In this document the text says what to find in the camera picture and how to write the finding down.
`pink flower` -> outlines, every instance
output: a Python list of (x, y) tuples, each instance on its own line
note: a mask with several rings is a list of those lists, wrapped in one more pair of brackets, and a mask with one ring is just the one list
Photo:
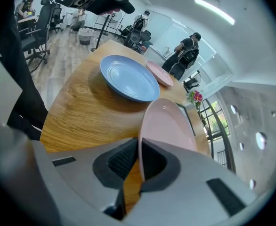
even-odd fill
[(203, 96), (200, 94), (199, 91), (195, 90), (195, 94), (194, 94), (194, 100), (195, 101), (202, 101), (203, 100)]

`wooden floor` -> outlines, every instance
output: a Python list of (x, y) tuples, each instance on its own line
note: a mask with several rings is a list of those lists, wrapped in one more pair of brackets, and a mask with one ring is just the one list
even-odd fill
[[(98, 38), (99, 31), (95, 31), (93, 37)], [(103, 35), (99, 45), (112, 39), (123, 43), (118, 37), (112, 34)], [(75, 70), (77, 66), (91, 53), (90, 49), (96, 46), (96, 40), (92, 40), (89, 45), (81, 45), (77, 33), (70, 33), (66, 28), (64, 31), (49, 32), (50, 55), (46, 55), (47, 64), (42, 62), (39, 68), (32, 73), (32, 79), (35, 87), (39, 91), (47, 110), (50, 109), (58, 92)], [(32, 70), (37, 66), (40, 59), (35, 59), (29, 66)]]

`blue plate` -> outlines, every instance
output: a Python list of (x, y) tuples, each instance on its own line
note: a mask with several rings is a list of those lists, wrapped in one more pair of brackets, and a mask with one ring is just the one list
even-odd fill
[(102, 59), (100, 70), (107, 84), (127, 99), (149, 102), (156, 100), (160, 94), (155, 77), (135, 60), (109, 55)]

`pink plate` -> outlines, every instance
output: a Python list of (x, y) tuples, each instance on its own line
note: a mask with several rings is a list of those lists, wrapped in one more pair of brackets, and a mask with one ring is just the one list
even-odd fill
[(155, 64), (153, 61), (146, 61), (146, 68), (153, 74), (156, 80), (165, 86), (173, 86), (174, 82), (172, 81), (170, 75), (162, 69), (159, 65)]
[(140, 173), (145, 180), (142, 163), (142, 138), (165, 142), (196, 151), (193, 130), (179, 107), (172, 101), (159, 98), (153, 101), (144, 114), (138, 136)]

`trash bin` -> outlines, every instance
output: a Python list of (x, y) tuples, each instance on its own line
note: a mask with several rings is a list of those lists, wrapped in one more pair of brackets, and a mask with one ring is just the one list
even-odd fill
[(93, 35), (93, 30), (90, 28), (81, 28), (78, 32), (78, 37), (80, 40), (80, 44), (82, 45), (89, 45), (92, 35)]

